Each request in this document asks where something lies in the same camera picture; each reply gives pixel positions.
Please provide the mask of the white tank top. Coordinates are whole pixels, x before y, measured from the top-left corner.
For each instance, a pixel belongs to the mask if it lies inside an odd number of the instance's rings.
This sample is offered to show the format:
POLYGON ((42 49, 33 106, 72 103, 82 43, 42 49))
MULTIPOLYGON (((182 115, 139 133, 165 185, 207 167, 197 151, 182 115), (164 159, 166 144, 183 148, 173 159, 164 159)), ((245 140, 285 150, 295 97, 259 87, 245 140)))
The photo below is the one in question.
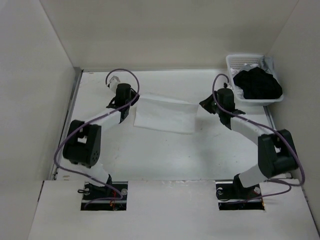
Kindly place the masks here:
POLYGON ((143 94, 136 103, 134 127, 190 135, 196 129, 198 105, 180 99, 143 94))

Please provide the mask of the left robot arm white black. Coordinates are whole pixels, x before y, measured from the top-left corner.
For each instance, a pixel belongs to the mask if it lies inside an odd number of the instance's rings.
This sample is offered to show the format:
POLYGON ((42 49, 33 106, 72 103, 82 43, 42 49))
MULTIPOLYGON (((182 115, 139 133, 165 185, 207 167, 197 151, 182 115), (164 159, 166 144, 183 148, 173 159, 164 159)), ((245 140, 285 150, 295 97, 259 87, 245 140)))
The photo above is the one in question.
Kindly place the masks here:
POLYGON ((103 115, 105 117, 79 129, 62 150, 64 159, 75 166, 75 171, 89 178, 89 194, 96 194, 103 200, 112 195, 112 178, 100 161, 102 135, 121 124, 129 115, 130 107, 139 99, 139 95, 128 83, 119 83, 113 92, 115 96, 105 110, 93 119, 103 115))

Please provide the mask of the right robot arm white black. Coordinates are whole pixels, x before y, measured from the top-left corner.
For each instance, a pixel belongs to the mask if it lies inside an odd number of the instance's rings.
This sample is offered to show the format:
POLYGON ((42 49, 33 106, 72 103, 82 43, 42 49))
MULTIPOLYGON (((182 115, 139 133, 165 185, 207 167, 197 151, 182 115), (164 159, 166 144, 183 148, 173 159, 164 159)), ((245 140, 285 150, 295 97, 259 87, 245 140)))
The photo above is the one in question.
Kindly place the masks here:
POLYGON ((219 121, 229 130, 243 135, 257 146, 257 164, 233 178, 231 190, 236 199, 247 200, 250 194, 256 197, 254 188, 260 183, 299 168, 291 133, 245 117, 246 113, 236 108, 231 89, 215 90, 199 105, 208 113, 217 114, 219 121))

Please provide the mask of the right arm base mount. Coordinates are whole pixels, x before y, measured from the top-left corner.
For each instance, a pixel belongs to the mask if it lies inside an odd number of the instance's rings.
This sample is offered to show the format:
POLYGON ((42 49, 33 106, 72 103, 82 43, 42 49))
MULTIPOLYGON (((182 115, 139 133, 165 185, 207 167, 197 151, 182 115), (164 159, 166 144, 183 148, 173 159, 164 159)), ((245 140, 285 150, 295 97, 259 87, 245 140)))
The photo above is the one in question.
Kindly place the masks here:
POLYGON ((265 210, 259 184, 240 190, 232 181, 216 181, 215 186, 220 211, 265 210))

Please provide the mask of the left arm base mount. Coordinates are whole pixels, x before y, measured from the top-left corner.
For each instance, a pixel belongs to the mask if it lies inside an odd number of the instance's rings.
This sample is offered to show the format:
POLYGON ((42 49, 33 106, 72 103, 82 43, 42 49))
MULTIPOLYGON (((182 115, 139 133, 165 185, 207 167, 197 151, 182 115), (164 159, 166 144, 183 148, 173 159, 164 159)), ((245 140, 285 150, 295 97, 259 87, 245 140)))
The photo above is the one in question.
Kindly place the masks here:
POLYGON ((82 189, 77 192, 82 194, 81 211, 126 211, 128 197, 128 182, 112 182, 111 185, 120 191, 120 195, 113 189, 107 187, 98 187, 89 182, 84 183, 82 189))

